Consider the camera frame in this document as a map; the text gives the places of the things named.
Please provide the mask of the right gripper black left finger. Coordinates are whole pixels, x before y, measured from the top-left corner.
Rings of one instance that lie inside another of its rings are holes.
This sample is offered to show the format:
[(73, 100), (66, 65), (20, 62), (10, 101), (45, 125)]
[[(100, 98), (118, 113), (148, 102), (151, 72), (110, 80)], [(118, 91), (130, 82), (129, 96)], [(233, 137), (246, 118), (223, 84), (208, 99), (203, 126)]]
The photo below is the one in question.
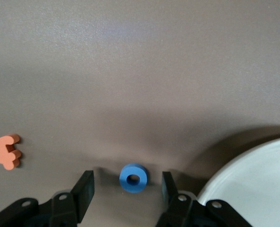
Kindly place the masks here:
[(94, 196), (94, 173), (84, 171), (73, 189), (56, 194), (43, 204), (19, 199), (0, 211), (0, 227), (77, 227)]

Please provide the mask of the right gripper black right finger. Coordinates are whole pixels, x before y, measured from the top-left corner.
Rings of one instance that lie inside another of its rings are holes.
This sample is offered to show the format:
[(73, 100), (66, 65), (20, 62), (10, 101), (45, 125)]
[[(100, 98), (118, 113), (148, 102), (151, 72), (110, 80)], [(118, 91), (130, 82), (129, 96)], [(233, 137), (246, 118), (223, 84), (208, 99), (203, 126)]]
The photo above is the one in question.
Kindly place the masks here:
[(155, 227), (251, 227), (232, 206), (223, 200), (205, 205), (185, 193), (179, 193), (171, 172), (162, 173), (165, 211)]

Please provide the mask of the blue foam letter o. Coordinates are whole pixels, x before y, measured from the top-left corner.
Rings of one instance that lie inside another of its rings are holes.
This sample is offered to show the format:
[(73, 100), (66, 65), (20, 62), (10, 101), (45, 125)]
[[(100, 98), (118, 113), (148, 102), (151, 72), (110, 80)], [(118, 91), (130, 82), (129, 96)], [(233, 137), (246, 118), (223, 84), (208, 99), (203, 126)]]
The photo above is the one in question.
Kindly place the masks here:
[(120, 172), (119, 183), (125, 191), (139, 193), (147, 186), (147, 170), (138, 163), (127, 164)]

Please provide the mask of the orange foam letter t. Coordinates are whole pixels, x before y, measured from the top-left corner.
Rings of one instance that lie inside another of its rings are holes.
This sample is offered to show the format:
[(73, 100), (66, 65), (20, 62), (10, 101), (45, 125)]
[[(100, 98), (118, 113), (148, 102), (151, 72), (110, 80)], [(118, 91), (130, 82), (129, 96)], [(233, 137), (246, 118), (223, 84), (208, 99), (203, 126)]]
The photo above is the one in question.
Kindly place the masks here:
[(0, 137), (0, 164), (6, 170), (13, 170), (20, 165), (21, 151), (15, 148), (20, 141), (20, 136), (10, 134)]

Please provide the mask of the beige plate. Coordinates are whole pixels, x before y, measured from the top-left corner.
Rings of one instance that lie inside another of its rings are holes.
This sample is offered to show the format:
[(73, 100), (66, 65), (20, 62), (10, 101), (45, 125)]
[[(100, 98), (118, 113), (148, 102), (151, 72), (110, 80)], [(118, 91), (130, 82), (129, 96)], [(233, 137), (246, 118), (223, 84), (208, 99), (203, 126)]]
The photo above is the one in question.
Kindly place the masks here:
[(254, 147), (223, 166), (198, 201), (223, 200), (253, 227), (280, 227), (280, 139)]

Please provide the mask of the brown paper table cover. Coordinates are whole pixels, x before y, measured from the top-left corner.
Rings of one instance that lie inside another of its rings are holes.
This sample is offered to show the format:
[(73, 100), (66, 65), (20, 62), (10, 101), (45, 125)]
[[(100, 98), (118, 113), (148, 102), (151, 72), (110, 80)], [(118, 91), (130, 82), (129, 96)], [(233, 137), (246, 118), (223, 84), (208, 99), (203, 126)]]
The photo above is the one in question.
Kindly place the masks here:
[[(80, 227), (154, 227), (161, 174), (198, 194), (280, 138), (280, 0), (0, 0), (0, 211), (46, 202), (93, 170)], [(148, 173), (143, 191), (119, 183)]]

